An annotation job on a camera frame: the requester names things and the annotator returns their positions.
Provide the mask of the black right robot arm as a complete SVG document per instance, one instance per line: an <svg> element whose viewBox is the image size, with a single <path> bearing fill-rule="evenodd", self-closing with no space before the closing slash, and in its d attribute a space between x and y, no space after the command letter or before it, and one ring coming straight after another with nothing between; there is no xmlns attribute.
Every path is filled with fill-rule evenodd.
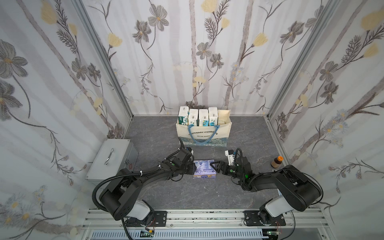
<svg viewBox="0 0 384 240"><path fill-rule="evenodd" d="M255 174L240 148L227 151L226 156L227 162L210 163L216 173L237 179L237 185L246 192L256 193L269 189L277 189L280 192L277 198L263 204L254 217L245 216L245 224L248 226L270 226L281 219L284 213L293 210L303 212L323 197L324 192L320 184L292 165L277 171Z"/></svg>

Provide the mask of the green white tissue pack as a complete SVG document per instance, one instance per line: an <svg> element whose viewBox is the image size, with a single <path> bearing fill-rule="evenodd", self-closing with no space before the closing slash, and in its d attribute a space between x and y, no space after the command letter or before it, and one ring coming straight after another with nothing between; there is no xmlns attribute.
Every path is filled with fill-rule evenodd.
<svg viewBox="0 0 384 240"><path fill-rule="evenodd" d="M188 125L189 124L189 107L181 106L178 114L178 124L179 125Z"/></svg>
<svg viewBox="0 0 384 240"><path fill-rule="evenodd" d="M199 109L199 127L209 126L209 110Z"/></svg>

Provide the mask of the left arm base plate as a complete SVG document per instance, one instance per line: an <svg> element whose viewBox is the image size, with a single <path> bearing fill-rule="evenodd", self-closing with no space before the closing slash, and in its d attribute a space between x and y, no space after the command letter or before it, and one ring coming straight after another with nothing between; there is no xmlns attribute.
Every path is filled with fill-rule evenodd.
<svg viewBox="0 0 384 240"><path fill-rule="evenodd" d="M151 211L143 220L136 218L125 219L127 227L165 227L167 223L167 211Z"/></svg>

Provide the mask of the purple tissue pack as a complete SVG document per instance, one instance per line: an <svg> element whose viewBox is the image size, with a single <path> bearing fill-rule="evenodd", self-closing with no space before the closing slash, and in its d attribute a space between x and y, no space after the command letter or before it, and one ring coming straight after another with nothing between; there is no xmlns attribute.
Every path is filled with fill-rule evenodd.
<svg viewBox="0 0 384 240"><path fill-rule="evenodd" d="M217 172L211 166L214 160L195 160L197 167L193 174L193 179L215 179Z"/></svg>

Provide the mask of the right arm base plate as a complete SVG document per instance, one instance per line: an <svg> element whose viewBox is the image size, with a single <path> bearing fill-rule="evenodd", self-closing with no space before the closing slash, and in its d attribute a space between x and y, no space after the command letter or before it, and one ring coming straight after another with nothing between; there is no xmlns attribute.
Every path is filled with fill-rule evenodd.
<svg viewBox="0 0 384 240"><path fill-rule="evenodd" d="M244 211L244 224L247 227L286 226L283 215L272 217L266 211Z"/></svg>

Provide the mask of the green white tissue pack front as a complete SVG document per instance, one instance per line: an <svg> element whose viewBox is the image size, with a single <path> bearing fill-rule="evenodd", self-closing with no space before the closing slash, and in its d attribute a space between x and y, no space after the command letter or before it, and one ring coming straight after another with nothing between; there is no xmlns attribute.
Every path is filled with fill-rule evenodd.
<svg viewBox="0 0 384 240"><path fill-rule="evenodd" d="M209 110L199 109L199 127L209 126Z"/></svg>

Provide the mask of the cartoon elephant tissue pack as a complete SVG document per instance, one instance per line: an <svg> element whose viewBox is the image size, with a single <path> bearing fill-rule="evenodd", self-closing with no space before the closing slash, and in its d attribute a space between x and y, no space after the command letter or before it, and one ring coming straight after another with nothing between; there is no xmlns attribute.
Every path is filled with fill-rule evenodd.
<svg viewBox="0 0 384 240"><path fill-rule="evenodd" d="M209 126L216 126L218 124L218 108L217 107L209 107Z"/></svg>

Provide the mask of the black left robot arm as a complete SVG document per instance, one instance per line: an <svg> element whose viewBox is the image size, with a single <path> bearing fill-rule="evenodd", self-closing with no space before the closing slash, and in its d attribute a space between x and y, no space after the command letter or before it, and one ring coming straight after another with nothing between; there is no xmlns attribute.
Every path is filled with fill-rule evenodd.
<svg viewBox="0 0 384 240"><path fill-rule="evenodd" d="M115 176L98 183L92 192L94 205L109 213L114 220L121 221L129 240L132 236L128 232L125 218L144 227L156 219L155 210L146 201L138 200L143 187L158 181L176 182L175 177L193 175L197 169L193 150L185 147L181 138L178 140L179 148L157 166L139 172L122 169Z"/></svg>

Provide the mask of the cream canvas tote bag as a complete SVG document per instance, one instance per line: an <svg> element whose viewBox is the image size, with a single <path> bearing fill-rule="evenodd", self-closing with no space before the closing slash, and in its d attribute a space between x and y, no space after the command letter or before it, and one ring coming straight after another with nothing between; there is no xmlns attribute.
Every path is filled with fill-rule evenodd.
<svg viewBox="0 0 384 240"><path fill-rule="evenodd" d="M177 135L185 145L226 147L230 136L232 122L230 110L218 110L218 121L216 126L187 126L176 124Z"/></svg>

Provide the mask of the green white tissue pack back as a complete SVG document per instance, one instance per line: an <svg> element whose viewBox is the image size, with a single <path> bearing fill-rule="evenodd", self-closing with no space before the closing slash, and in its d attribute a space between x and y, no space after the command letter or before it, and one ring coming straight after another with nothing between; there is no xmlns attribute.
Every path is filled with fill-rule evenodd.
<svg viewBox="0 0 384 240"><path fill-rule="evenodd" d="M188 125L189 124L189 107L181 106L178 114L178 124L179 125Z"/></svg>

